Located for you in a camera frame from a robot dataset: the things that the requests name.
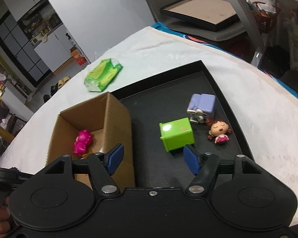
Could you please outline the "green toy cabinet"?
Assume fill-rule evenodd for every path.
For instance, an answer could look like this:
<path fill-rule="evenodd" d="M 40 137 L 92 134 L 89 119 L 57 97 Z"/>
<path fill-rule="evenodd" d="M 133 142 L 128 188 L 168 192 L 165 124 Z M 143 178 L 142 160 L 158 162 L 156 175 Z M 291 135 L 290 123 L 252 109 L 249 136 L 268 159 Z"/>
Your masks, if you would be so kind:
<path fill-rule="evenodd" d="M 167 152 L 195 144 L 194 134 L 188 118 L 160 123 L 160 139 Z"/>

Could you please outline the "brown cardboard box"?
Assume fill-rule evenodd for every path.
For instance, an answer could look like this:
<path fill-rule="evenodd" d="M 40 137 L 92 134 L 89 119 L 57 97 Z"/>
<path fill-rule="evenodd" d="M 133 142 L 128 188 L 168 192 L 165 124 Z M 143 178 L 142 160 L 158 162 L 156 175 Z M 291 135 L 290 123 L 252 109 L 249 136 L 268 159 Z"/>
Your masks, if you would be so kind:
<path fill-rule="evenodd" d="M 107 153 L 118 143 L 124 146 L 124 158 L 112 178 L 121 190 L 134 187 L 131 117 L 127 108 L 108 92 L 71 106 L 57 116 L 46 164 L 63 154 L 78 159 L 73 153 L 74 142 L 82 130 L 93 136 L 89 154 Z"/>

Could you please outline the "white kitchen cabinet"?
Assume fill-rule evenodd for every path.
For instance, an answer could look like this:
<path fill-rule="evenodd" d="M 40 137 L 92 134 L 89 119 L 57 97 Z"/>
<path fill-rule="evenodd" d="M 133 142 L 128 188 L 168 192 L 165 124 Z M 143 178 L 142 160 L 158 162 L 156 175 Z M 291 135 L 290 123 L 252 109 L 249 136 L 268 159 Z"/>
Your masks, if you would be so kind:
<path fill-rule="evenodd" d="M 47 35 L 46 42 L 42 41 L 34 47 L 34 51 L 52 72 L 71 58 L 70 49 L 73 45 L 66 34 L 67 29 L 62 24 Z"/>

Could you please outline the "purple toy armchair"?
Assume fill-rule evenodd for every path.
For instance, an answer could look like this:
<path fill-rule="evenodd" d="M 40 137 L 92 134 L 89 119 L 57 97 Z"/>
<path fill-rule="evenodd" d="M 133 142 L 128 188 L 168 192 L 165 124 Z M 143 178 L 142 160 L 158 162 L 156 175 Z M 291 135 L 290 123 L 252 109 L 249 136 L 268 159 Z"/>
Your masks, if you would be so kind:
<path fill-rule="evenodd" d="M 215 114 L 216 97 L 214 95 L 194 93 L 188 104 L 187 113 L 191 123 L 204 123 L 207 119 L 213 119 Z"/>

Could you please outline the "orange box on floor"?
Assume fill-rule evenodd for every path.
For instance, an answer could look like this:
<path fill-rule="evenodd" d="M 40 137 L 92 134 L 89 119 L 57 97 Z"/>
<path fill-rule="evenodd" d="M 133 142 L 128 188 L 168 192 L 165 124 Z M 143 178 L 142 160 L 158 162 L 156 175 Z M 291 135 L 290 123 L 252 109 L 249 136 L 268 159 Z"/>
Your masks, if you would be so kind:
<path fill-rule="evenodd" d="M 79 52 L 76 46 L 71 47 L 70 55 L 75 59 L 75 61 L 82 66 L 86 63 L 85 57 Z"/>

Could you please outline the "black framed board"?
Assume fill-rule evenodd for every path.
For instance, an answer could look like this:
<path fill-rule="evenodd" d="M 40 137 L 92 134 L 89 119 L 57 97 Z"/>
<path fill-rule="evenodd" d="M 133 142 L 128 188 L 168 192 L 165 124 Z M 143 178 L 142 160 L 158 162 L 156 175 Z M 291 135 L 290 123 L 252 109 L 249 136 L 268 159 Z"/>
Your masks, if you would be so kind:
<path fill-rule="evenodd" d="M 179 0 L 161 7 L 160 13 L 212 32 L 240 20 L 228 0 Z"/>

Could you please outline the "green tissue pack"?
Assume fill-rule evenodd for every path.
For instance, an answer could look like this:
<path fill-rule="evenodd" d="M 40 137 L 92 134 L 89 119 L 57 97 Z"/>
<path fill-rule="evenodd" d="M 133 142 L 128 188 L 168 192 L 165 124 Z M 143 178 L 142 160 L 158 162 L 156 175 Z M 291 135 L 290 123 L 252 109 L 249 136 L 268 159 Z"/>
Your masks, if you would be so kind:
<path fill-rule="evenodd" d="M 118 60 L 104 59 L 86 75 L 84 85 L 89 92 L 102 92 L 122 69 Z"/>

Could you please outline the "pink hooded doll figurine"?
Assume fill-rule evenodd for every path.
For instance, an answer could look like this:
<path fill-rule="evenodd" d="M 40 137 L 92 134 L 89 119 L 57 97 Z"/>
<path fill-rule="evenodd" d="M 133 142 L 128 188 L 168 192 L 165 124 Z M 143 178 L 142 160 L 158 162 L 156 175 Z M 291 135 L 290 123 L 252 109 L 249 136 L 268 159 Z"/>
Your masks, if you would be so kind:
<path fill-rule="evenodd" d="M 92 144 L 92 141 L 92 134 L 88 130 L 79 131 L 78 136 L 76 137 L 74 142 L 73 153 L 79 157 L 86 154 L 88 151 L 88 147 Z"/>

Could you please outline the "black slippers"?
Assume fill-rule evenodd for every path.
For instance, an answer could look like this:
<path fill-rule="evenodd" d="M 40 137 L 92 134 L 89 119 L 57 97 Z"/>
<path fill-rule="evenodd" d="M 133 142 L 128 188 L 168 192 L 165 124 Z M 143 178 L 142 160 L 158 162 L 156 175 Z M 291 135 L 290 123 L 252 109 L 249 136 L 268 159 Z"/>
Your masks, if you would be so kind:
<path fill-rule="evenodd" d="M 53 86 L 50 87 L 50 94 L 45 94 L 43 95 L 43 101 L 44 103 L 46 103 L 47 101 L 49 101 L 49 99 L 51 99 L 51 97 L 53 97 L 53 95 L 58 91 L 58 85 L 55 84 Z"/>

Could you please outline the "black shallow tray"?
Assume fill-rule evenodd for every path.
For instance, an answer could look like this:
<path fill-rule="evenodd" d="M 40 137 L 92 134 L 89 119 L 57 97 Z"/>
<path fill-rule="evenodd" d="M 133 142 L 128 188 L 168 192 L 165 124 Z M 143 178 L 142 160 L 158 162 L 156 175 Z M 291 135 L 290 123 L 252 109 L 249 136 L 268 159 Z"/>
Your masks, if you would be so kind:
<path fill-rule="evenodd" d="M 202 61 L 192 62 L 127 85 L 112 94 L 129 111 L 136 187 L 188 186 L 193 175 L 184 162 L 183 149 L 167 152 L 160 137 L 161 123 L 188 118 L 187 108 L 195 93 L 215 95 L 215 119 L 229 124 L 229 141 L 210 141 L 206 124 L 192 124 L 199 152 L 211 152 L 222 159 L 238 154 L 253 158 L 241 127 L 224 94 Z"/>

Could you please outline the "yellow slippers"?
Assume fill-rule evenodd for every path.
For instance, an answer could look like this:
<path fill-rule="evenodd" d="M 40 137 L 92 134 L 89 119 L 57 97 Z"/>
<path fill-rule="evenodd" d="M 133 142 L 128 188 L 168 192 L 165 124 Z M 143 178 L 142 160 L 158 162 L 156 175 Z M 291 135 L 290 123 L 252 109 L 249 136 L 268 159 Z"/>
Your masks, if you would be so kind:
<path fill-rule="evenodd" d="M 69 81 L 70 81 L 70 76 L 66 76 L 66 77 L 60 79 L 57 83 L 57 88 L 58 89 L 62 88 Z"/>

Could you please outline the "brown-haired girl figurine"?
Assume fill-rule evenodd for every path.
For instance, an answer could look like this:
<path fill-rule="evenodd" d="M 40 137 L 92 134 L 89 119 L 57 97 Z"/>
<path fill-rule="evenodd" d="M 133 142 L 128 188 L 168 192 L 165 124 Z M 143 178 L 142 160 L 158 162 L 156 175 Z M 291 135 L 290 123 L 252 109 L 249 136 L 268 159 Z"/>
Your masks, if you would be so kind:
<path fill-rule="evenodd" d="M 209 126 L 208 140 L 219 145 L 229 141 L 232 129 L 224 120 L 206 119 L 205 123 Z"/>

